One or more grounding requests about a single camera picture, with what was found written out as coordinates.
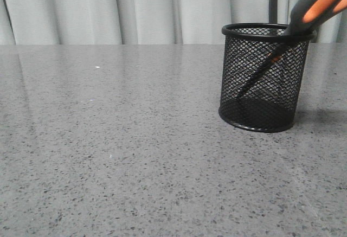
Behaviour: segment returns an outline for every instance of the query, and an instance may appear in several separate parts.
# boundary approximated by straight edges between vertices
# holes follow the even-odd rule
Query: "pen holder rim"
[[[276,42],[276,43],[288,43],[288,42],[303,42],[308,41],[317,36],[317,32],[313,31],[308,34],[302,35],[252,35],[237,32],[237,29],[243,28],[273,28],[285,30],[288,27],[287,24],[271,24],[271,23],[235,23],[228,24],[222,27],[222,34],[248,40],[248,41],[262,41],[262,42]]]

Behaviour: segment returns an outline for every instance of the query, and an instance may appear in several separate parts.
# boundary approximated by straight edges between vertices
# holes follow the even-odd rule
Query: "mesh cup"
[[[309,41],[316,33],[281,36],[287,25],[244,23],[222,28],[226,36],[219,114],[245,130],[279,132],[293,126]],[[270,69],[241,96],[246,83],[276,48]]]

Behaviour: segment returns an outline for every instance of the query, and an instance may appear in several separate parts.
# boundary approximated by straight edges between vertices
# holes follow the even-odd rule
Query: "orange grip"
[[[317,0],[304,15],[303,22],[309,23],[315,20],[318,16],[324,13],[324,11],[327,10],[334,1],[335,0]],[[345,0],[342,1],[344,1],[344,3],[341,6],[346,6],[347,2]]]
[[[347,0],[341,0],[340,2],[338,2],[338,4],[334,7],[333,12],[337,13],[337,12],[341,12],[342,10],[344,10],[347,7]]]

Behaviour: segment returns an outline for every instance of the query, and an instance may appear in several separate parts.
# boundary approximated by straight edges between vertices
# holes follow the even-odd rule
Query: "curtain fold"
[[[223,44],[223,25],[288,23],[296,1],[0,0],[0,44]],[[324,23],[316,41],[346,41],[346,18]]]

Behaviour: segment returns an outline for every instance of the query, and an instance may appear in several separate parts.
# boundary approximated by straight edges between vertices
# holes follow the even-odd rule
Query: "granite surface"
[[[347,44],[296,123],[218,115],[223,46],[0,47],[0,236],[347,237]]]

